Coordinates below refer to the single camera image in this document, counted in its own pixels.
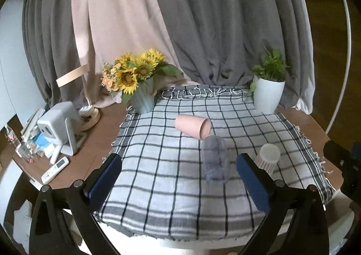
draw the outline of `brown wooden table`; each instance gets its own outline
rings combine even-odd
[[[111,143],[116,139],[119,126],[126,116],[126,106],[113,104],[101,109],[102,117],[100,121],[89,131],[88,137],[75,156],[69,157],[70,164],[50,182],[52,188],[69,187],[77,179],[86,179],[89,174],[102,165],[102,158],[108,156],[111,150]],[[309,115],[296,110],[283,110],[285,117],[295,125],[298,125],[307,138],[312,141],[313,150],[323,156],[324,144],[329,140],[323,129]],[[34,163],[26,163],[13,154],[14,161],[32,179],[41,183],[41,176],[50,168],[49,159],[46,157],[36,157]],[[326,174],[331,184],[339,189],[343,182],[341,171],[331,162],[326,160],[324,168],[332,171]]]

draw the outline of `remote control screen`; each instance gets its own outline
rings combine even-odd
[[[57,166],[58,168],[60,168],[63,163],[65,163],[65,161],[62,159],[61,161],[59,161],[59,162],[56,164],[56,166]]]

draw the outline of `dark brown floor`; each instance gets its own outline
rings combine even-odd
[[[361,14],[348,0],[352,27],[349,80],[329,137],[350,150],[361,142]],[[347,55],[347,30],[342,0],[306,0],[314,45],[316,91],[312,116],[325,130],[341,91]]]

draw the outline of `projector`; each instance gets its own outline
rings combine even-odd
[[[60,152],[73,156],[86,138],[86,134],[81,132],[82,119],[70,101],[54,105],[37,121],[37,125],[45,139],[55,146],[51,164],[55,164]]]

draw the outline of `screw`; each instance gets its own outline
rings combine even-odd
[[[77,180],[73,183],[73,185],[74,185],[75,188],[80,187],[82,184],[83,184],[83,181],[82,181],[81,179],[77,179]]]
[[[50,186],[49,186],[49,185],[44,185],[44,186],[42,186],[41,191],[42,191],[42,192],[46,192],[46,191],[49,190],[49,189],[50,189]]]
[[[280,188],[285,186],[284,181],[282,181],[281,179],[275,180],[275,184],[276,184],[277,187],[280,187]]]
[[[315,185],[309,185],[308,187],[309,187],[310,190],[313,191],[313,192],[317,192],[317,191],[318,191],[318,190],[317,190],[317,187],[316,187]]]

